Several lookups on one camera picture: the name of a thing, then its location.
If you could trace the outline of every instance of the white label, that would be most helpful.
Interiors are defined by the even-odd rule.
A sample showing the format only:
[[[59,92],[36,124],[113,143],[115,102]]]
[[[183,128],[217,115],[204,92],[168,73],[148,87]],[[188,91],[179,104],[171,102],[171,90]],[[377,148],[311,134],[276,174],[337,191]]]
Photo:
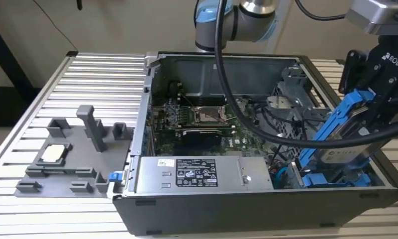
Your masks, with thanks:
[[[159,159],[159,167],[173,167],[175,166],[175,160],[173,159]]]

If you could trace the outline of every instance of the robotic arm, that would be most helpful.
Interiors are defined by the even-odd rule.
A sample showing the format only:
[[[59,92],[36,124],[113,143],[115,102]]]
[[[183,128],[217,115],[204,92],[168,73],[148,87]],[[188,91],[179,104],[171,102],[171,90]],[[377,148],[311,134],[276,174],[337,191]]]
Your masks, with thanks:
[[[216,22],[212,23],[216,26],[215,54],[225,97],[239,120],[265,140],[305,148],[300,159],[287,170],[287,173],[292,174],[289,178],[301,175],[300,181],[304,187],[369,186],[370,179],[362,168],[369,164],[369,157],[374,152],[398,137],[398,1],[356,0],[345,15],[345,18],[366,33],[385,36],[380,37],[380,45],[369,55],[355,50],[349,52],[340,84],[340,92],[347,96],[313,141],[284,139],[263,132],[251,125],[241,111],[236,109],[237,104],[228,85],[221,55],[225,43],[231,39],[229,30],[235,29],[233,21],[225,22],[227,19],[232,19],[232,7],[229,5],[227,7],[224,2],[227,0],[221,0]],[[328,20],[332,17],[316,18]],[[251,36],[249,40],[256,39],[259,35]]]
[[[199,3],[196,12],[196,46],[200,52],[213,52],[217,0]],[[239,6],[228,1],[224,14],[223,47],[228,41],[267,40],[276,28],[273,0],[243,0]]]

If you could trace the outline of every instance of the blue tab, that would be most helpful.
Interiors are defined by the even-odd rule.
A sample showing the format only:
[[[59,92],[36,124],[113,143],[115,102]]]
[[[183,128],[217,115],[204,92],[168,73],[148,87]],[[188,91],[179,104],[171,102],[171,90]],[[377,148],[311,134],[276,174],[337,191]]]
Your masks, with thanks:
[[[219,2],[220,0],[205,0],[200,3],[197,11],[197,23],[207,23],[217,20]],[[224,15],[227,15],[232,10],[233,2],[232,0],[228,0]]]
[[[109,174],[109,182],[117,182],[121,183],[123,182],[123,173],[111,173]]]

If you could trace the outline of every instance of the black pole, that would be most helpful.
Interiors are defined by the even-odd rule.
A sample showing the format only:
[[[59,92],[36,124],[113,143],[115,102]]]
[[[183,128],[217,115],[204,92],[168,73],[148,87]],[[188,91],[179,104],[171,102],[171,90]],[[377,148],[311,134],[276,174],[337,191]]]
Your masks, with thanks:
[[[21,98],[27,102],[32,102],[33,98],[36,97],[35,88],[5,44],[1,35],[0,35],[0,66],[9,80],[12,81]]]

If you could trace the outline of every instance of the blue latch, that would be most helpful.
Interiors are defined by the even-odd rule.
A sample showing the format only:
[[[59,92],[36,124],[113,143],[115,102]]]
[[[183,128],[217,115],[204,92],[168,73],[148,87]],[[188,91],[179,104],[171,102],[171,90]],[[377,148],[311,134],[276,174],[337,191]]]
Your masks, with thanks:
[[[121,183],[123,182],[123,173],[113,172],[109,174],[109,182]]]

